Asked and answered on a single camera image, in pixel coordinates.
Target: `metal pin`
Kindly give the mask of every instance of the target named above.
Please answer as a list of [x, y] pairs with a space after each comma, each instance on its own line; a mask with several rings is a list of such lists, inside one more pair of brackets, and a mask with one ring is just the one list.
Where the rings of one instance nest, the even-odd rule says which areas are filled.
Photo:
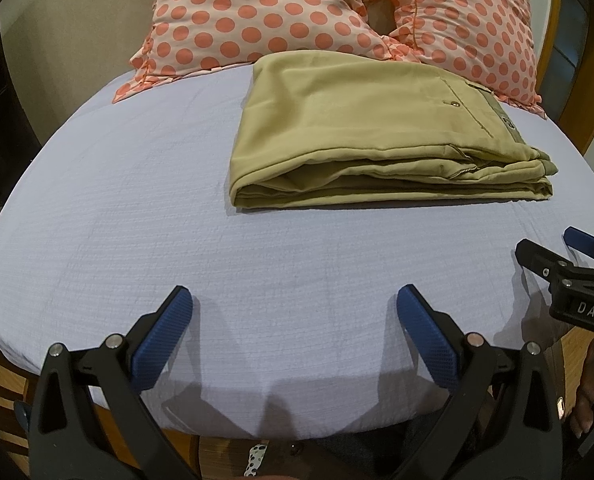
[[531, 355], [539, 355], [541, 353], [541, 347], [537, 343], [535, 343], [534, 341], [530, 341], [526, 345], [526, 350]]
[[55, 343], [50, 348], [48, 348], [48, 353], [53, 357], [57, 357], [62, 352], [63, 352], [63, 345], [61, 343]]
[[108, 348], [117, 348], [123, 343], [123, 336], [121, 334], [112, 334], [106, 338], [106, 346]]
[[483, 346], [483, 344], [486, 340], [484, 339], [484, 337], [481, 334], [478, 334], [477, 332], [470, 332], [466, 336], [466, 341], [468, 342], [468, 344], [470, 346], [479, 348], [480, 346]]

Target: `finger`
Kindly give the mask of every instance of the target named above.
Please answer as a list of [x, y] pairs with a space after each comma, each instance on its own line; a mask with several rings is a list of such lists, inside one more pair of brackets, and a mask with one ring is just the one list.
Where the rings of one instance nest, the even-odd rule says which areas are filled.
[[577, 402], [573, 408], [573, 415], [584, 433], [588, 433], [590, 428], [592, 428], [594, 413], [592, 412], [590, 401], [579, 393], [577, 393]]
[[584, 394], [591, 404], [594, 404], [594, 339], [588, 347], [579, 386], [581, 393]]
[[568, 419], [570, 421], [570, 429], [573, 431], [574, 436], [577, 438], [581, 438], [581, 434], [583, 433], [579, 422], [576, 420], [576, 417], [573, 415], [570, 416]]

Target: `polka dot pillow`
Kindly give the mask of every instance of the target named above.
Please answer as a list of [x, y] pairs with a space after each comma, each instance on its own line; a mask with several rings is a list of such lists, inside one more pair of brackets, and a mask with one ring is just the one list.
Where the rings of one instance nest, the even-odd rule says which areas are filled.
[[391, 0], [390, 35], [422, 63], [488, 86], [497, 98], [545, 117], [529, 0]]
[[136, 75], [114, 100], [284, 50], [414, 59], [366, 16], [362, 0], [155, 0], [152, 30], [131, 60]]

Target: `blue gripper pad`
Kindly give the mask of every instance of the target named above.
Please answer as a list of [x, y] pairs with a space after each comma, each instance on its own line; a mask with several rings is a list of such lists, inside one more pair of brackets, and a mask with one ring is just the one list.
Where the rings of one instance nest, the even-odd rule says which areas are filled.
[[172, 298], [168, 296], [168, 306], [132, 355], [130, 384], [137, 393], [155, 385], [192, 318], [192, 294], [183, 287], [175, 290], [176, 294]]
[[569, 227], [564, 232], [564, 242], [568, 247], [590, 256], [594, 260], [594, 236], [575, 227]]
[[399, 291], [397, 315], [401, 325], [413, 339], [434, 382], [450, 393], [455, 393], [459, 388], [459, 355], [437, 325], [434, 316], [445, 316], [450, 322], [452, 319], [447, 314], [435, 312], [414, 285], [406, 285]]

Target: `textured bed sheet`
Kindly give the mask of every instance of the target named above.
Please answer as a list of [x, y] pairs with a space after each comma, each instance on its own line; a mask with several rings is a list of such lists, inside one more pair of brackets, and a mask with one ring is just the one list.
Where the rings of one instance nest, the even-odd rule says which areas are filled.
[[594, 266], [562, 241], [569, 225], [594, 234], [594, 175], [552, 122], [506, 107], [560, 170], [546, 202], [241, 212], [227, 173], [251, 71], [111, 105], [121, 76], [49, 140], [0, 215], [0, 347], [14, 363], [37, 372], [55, 341], [97, 346], [185, 285], [194, 317], [142, 394], [158, 423], [307, 438], [445, 400], [397, 321], [407, 283], [496, 345], [547, 346], [566, 331], [548, 316], [546, 282], [513, 258], [528, 237]]

